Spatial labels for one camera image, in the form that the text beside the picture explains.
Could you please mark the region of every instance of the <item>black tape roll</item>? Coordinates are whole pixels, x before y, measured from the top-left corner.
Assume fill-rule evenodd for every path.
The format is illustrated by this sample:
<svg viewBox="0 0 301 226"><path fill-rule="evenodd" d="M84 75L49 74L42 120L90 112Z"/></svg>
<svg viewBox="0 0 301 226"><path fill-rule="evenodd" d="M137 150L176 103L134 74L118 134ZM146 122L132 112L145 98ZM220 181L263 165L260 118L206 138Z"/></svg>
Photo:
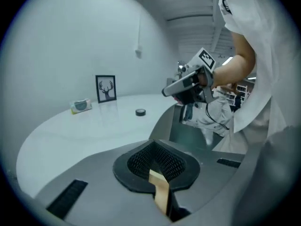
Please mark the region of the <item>black tape roll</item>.
<svg viewBox="0 0 301 226"><path fill-rule="evenodd" d="M137 109L136 116L144 116L146 114L146 110L144 109Z"/></svg>

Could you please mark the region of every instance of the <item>cable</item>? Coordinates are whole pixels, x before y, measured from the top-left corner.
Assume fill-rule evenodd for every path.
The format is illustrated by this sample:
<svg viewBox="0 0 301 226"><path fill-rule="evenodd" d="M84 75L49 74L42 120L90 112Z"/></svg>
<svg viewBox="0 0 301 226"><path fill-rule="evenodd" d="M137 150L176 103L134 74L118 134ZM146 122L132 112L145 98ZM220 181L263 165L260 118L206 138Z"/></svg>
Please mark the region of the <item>cable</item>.
<svg viewBox="0 0 301 226"><path fill-rule="evenodd" d="M224 127L226 130L229 130L228 127L226 127L224 124L221 124L221 123L218 123L217 121L215 121L215 119L213 119L210 114L209 114L209 111L208 111L208 104L206 104L206 115L211 119L213 120L215 123L217 124L220 124L222 127Z"/></svg>

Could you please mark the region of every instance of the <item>white curved table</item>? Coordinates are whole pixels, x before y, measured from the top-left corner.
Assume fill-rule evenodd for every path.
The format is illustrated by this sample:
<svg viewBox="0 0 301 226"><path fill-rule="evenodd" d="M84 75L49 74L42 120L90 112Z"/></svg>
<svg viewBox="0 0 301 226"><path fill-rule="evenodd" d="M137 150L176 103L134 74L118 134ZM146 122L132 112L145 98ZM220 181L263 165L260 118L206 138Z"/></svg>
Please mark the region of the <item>white curved table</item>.
<svg viewBox="0 0 301 226"><path fill-rule="evenodd" d="M175 104L172 97L162 95L127 96L92 103L92 110L76 115L67 110L52 117L20 149L16 174L21 190L34 198L52 179L87 156L149 139L161 116ZM135 115L139 108L146 110L145 116Z"/></svg>

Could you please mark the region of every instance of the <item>framed picture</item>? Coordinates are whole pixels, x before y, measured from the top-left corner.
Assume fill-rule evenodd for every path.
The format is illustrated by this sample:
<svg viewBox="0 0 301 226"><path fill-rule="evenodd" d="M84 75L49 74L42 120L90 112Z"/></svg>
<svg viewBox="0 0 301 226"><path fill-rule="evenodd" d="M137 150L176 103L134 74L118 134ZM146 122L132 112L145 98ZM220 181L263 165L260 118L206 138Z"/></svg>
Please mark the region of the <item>framed picture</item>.
<svg viewBox="0 0 301 226"><path fill-rule="evenodd" d="M115 75L96 75L98 103L116 100Z"/></svg>

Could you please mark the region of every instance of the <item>mesh holder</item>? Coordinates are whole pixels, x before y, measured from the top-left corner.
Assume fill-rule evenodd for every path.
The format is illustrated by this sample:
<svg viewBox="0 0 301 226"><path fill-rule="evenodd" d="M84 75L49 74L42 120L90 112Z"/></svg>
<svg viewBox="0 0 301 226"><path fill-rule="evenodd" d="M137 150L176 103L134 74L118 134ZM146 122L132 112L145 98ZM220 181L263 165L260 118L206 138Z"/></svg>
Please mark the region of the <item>mesh holder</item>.
<svg viewBox="0 0 301 226"><path fill-rule="evenodd" d="M157 140L121 155L113 165L116 179L128 190L155 195L155 186L148 182L150 169L162 173L170 192L188 189L200 172L194 157Z"/></svg>

